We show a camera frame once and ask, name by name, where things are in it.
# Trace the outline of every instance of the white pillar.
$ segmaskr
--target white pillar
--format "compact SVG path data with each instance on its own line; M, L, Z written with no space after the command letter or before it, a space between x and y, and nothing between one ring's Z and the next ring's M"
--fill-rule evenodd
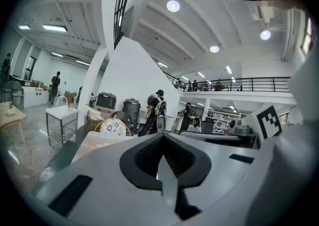
M10 66L10 72L9 72L10 75L13 75L15 64L16 64L16 61L18 59L18 56L20 54L20 51L21 51L21 48L22 48L24 42L25 42L25 38L23 37L23 38L20 39L20 42L19 42L18 46L15 49L15 52L14 52L12 60L11 60L11 66Z
M100 45L93 57L93 60L88 69L88 72L86 73L86 76L83 82L82 91L81 91L80 101L78 105L78 110L79 110L78 123L77 123L78 128L84 125L85 105L88 104L90 101L90 97L91 97L91 93L93 90L96 77L98 75L102 62L107 53L108 53L107 48Z
M29 62L29 59L31 57L31 54L32 54L32 52L34 50L34 47L35 47L34 45L31 46L31 48L30 48L30 50L28 52L28 55L27 55L27 57L25 59L25 63L24 63L24 66L23 66L23 69L22 69L22 73L21 73L21 79L24 79L25 70L26 70L27 64Z
M210 99L207 98L205 102L205 108L204 108L204 114L203 114L202 120L205 120L206 116L208 115L209 107L210 107Z

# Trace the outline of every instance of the box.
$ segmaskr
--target box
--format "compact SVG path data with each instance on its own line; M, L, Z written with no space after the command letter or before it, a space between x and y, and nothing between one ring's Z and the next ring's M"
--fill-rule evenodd
M68 100L68 103L74 103L74 97L76 96L76 93L65 91L64 96Z
M95 106L93 109L99 111L104 120L111 118L111 114L116 111L115 109L109 109L100 106Z

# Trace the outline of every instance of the rectangular ceiling light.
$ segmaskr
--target rectangular ceiling light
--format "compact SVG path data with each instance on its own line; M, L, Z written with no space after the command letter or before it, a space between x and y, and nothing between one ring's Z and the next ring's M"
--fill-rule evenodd
M227 66L226 69L227 69L227 71L228 71L229 74L232 73L229 66Z
M52 53L53 55L56 55L56 56L60 56L60 57L63 57L63 55L61 54L58 54L58 53Z
M161 63L161 62L159 62L159 65L161 65L161 66L163 66L163 67L166 67L167 68L167 66L166 65L164 65L163 63Z
M85 62L83 62L83 61L78 61L78 60L76 60L76 62L81 63L81 64L84 64L84 65L88 65L88 66L90 66L90 64L85 63Z
M43 28L47 30L55 30L55 31L61 31L61 32L67 32L67 28L65 26L61 25L50 25L50 24L44 24Z
M20 29L30 29L31 27L29 25L21 25L19 26Z

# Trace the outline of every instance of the black barrel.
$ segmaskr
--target black barrel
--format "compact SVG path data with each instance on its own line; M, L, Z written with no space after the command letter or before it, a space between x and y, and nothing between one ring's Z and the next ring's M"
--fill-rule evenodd
M115 109L116 96L112 93L100 93L98 99L96 100L96 106Z
M126 99L124 102L123 111L131 116L131 122L129 124L130 129L136 129L138 126L139 113L141 104L134 99Z

